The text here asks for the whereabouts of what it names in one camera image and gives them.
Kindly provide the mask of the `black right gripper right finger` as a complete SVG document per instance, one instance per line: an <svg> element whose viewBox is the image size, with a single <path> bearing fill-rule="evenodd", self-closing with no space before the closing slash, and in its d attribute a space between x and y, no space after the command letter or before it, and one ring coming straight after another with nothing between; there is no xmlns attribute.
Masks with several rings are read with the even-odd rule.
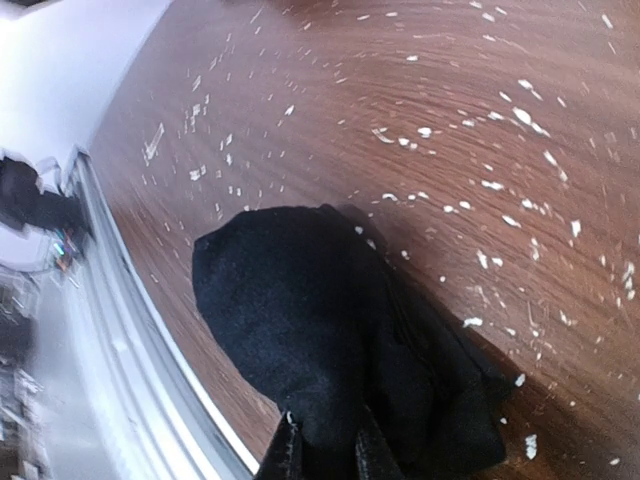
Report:
<svg viewBox="0 0 640 480"><path fill-rule="evenodd" d="M365 410L355 444L360 480L404 480L405 476L386 442L372 412Z"/></svg>

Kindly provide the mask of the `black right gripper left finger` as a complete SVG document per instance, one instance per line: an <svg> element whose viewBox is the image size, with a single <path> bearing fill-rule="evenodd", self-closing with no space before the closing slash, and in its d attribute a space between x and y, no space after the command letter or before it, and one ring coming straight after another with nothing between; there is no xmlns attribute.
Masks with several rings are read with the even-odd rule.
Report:
<svg viewBox="0 0 640 480"><path fill-rule="evenodd" d="M302 436L292 413L286 411L265 452L255 480L301 480Z"/></svg>

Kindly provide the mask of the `black underwear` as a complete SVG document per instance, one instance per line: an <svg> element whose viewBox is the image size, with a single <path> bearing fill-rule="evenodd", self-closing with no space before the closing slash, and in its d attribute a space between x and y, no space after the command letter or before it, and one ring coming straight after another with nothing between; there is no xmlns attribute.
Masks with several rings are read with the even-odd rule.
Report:
<svg viewBox="0 0 640 480"><path fill-rule="evenodd" d="M405 479L505 460L505 377L335 207L237 214L195 240L192 287L241 377L292 413L303 479L359 479L366 409Z"/></svg>

